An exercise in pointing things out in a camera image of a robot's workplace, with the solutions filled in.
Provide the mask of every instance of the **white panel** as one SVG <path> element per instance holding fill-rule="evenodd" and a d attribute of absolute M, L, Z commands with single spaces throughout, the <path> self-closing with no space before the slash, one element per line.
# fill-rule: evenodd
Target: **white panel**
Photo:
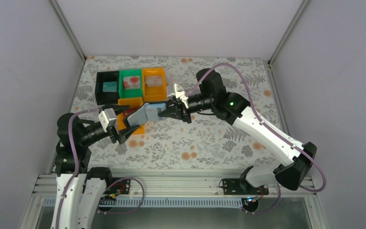
<path fill-rule="evenodd" d="M 87 55 L 268 60 L 302 0 L 57 0 Z"/>
<path fill-rule="evenodd" d="M 366 228 L 366 1 L 310 1 L 273 70 L 291 134 L 317 146 L 328 228 Z"/>
<path fill-rule="evenodd" d="M 18 228 L 54 156 L 82 61 L 48 0 L 0 1 L 0 228 Z"/>

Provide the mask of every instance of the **yellow bin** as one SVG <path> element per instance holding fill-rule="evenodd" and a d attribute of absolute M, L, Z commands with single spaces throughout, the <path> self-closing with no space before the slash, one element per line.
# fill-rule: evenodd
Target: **yellow bin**
<path fill-rule="evenodd" d="M 162 77 L 162 86 L 148 87 L 145 83 L 147 76 L 160 75 Z M 166 100 L 166 80 L 165 70 L 163 68 L 143 68 L 142 69 L 142 93 L 144 102 L 157 102 Z"/>
<path fill-rule="evenodd" d="M 142 101 L 141 97 L 124 98 L 124 99 L 119 99 L 118 104 L 119 105 L 129 105 L 130 108 L 140 108 L 143 105 L 143 101 Z M 119 130 L 126 128 L 126 126 L 122 122 L 124 117 L 125 117 L 124 113 L 121 113 L 117 116 L 117 125 L 119 127 Z M 140 128 L 138 128 L 133 133 L 133 135 L 143 135 L 143 134 L 145 134 L 145 125 L 140 126 Z"/>

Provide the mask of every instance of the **floral tablecloth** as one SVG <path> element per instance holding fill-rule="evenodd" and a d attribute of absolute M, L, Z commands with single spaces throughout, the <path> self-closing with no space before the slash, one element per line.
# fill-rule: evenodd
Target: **floral tablecloth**
<path fill-rule="evenodd" d="M 248 58 L 89 56 L 72 104 L 72 112 L 96 107 L 96 73 L 134 68 L 163 67 L 167 83 L 189 91 L 197 83 L 196 73 L 218 63 L 236 66 L 247 78 L 257 110 L 280 127 L 264 63 Z M 229 67 L 219 67 L 228 91 L 247 98 L 239 76 Z M 97 114 L 81 117 L 98 121 Z M 275 156 L 245 132 L 214 116 L 192 114 L 191 124 L 167 119 L 145 124 L 144 135 L 132 135 L 125 144 L 105 138 L 90 147 L 90 167 L 156 169 L 229 169 L 278 164 Z"/>

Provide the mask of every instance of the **purple cable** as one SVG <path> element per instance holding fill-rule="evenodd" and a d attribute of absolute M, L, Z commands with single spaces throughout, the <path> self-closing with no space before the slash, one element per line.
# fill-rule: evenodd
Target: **purple cable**
<path fill-rule="evenodd" d="M 261 212 L 252 212 L 252 215 L 262 215 L 264 213 L 268 213 L 270 211 L 272 211 L 275 207 L 277 207 L 278 203 L 280 202 L 280 198 L 281 198 L 281 189 L 280 186 L 277 184 L 277 188 L 278 188 L 278 196 L 277 196 L 277 200 L 275 201 L 275 203 L 273 204 L 273 206 L 271 206 L 269 209 L 265 210 L 265 211 L 261 211 Z M 247 214 L 247 210 L 245 210 L 243 207 L 241 207 L 241 209 L 245 212 L 245 214 Z"/>
<path fill-rule="evenodd" d="M 219 63 L 217 64 L 216 66 L 210 68 L 202 77 L 201 79 L 197 82 L 197 84 L 194 86 L 194 88 L 189 91 L 187 93 L 187 95 L 190 95 L 191 93 L 193 93 L 198 87 L 199 85 L 201 84 L 201 82 L 208 76 L 208 74 L 210 74 L 210 72 L 216 68 L 218 68 L 219 66 L 228 66 L 232 69 L 235 70 L 236 73 L 238 73 L 239 77 L 242 79 L 242 82 L 244 83 L 245 85 L 245 88 L 246 88 L 246 92 L 247 92 L 247 95 L 249 96 L 249 102 L 250 102 L 250 107 L 254 113 L 254 115 L 256 116 L 257 120 L 259 120 L 259 122 L 261 122 L 271 133 L 273 133 L 275 136 L 277 136 L 278 138 L 280 138 L 281 140 L 283 140 L 285 143 L 287 143 L 288 145 L 292 146 L 293 144 L 288 141 L 285 137 L 281 136 L 279 133 L 277 133 L 273 128 L 271 128 L 269 125 L 267 125 L 265 122 L 262 122 L 262 118 L 257 114 L 257 111 L 256 111 L 256 108 L 254 107 L 253 105 L 253 100 L 252 100 L 252 96 L 250 95 L 250 89 L 249 89 L 249 86 L 247 85 L 247 81 L 246 79 L 244 78 L 244 76 L 241 74 L 241 72 L 235 67 L 233 66 L 232 64 L 229 64 L 229 63 Z M 301 188 L 307 190 L 307 191 L 310 191 L 310 192 L 321 192 L 325 189 L 326 187 L 326 175 L 324 174 L 323 172 L 323 169 L 315 162 L 315 160 L 309 156 L 306 152 L 304 152 L 302 149 L 300 149 L 299 147 L 295 146 L 294 147 L 297 151 L 299 151 L 302 155 L 304 155 L 306 158 L 308 158 L 308 160 L 310 160 L 312 162 L 312 164 L 318 169 L 318 171 L 320 172 L 321 176 L 322 176 L 322 180 L 323 180 L 323 183 L 322 183 L 322 186 L 318 189 L 310 189 L 310 188 L 307 188 L 307 187 L 304 187 L 302 185 L 300 185 Z"/>
<path fill-rule="evenodd" d="M 61 209 L 62 209 L 62 205 L 64 203 L 65 194 L 67 193 L 68 187 L 71 184 L 72 180 L 78 175 L 78 172 L 79 172 L 79 161 L 78 161 L 78 155 L 76 154 L 75 143 L 73 141 L 72 123 L 73 123 L 73 120 L 75 119 L 75 117 L 77 117 L 78 115 L 81 115 L 84 113 L 96 112 L 96 111 L 98 111 L 97 108 L 76 112 L 71 116 L 69 123 L 68 123 L 68 134 L 69 134 L 70 145 L 71 145 L 71 150 L 72 150 L 72 155 L 73 155 L 73 161 L 75 162 L 75 170 L 73 172 L 73 175 L 70 177 L 67 184 L 65 185 L 64 190 L 61 195 L 62 198 L 60 199 L 60 202 L 58 204 L 57 217 L 55 219 L 55 227 L 57 229 L 60 228 Z"/>
<path fill-rule="evenodd" d="M 106 211 L 101 211 L 101 210 L 99 210 L 99 208 L 97 208 L 97 211 L 98 212 L 100 212 L 100 213 L 103 213 L 103 214 L 112 214 L 112 215 L 124 215 L 124 214 L 130 214 L 130 213 L 133 213 L 133 212 L 135 212 L 136 210 L 138 210 L 140 207 L 141 207 L 141 205 L 143 204 L 143 202 L 144 202 L 144 198 L 145 198 L 145 191 L 144 191 L 144 186 L 142 185 L 142 183 L 139 181 L 139 180 L 137 180 L 137 179 L 135 179 L 135 178 L 133 178 L 133 177 L 124 177 L 124 178 L 121 178 L 121 179 L 118 179 L 118 180 L 116 180 L 116 181 L 114 181 L 111 185 L 109 185 L 108 187 L 107 187 L 107 189 L 104 191 L 104 192 L 106 192 L 107 190 L 109 190 L 113 185 L 115 185 L 115 184 L 117 184 L 118 182 L 120 182 L 120 181 L 123 181 L 123 180 L 135 180 L 140 186 L 141 186 L 141 188 L 142 188 L 142 198 L 141 198 L 141 201 L 140 201 L 140 203 L 138 204 L 138 206 L 136 207 L 136 208 L 134 208 L 133 210 L 131 210 L 131 211 L 126 211 L 126 212 L 106 212 Z"/>

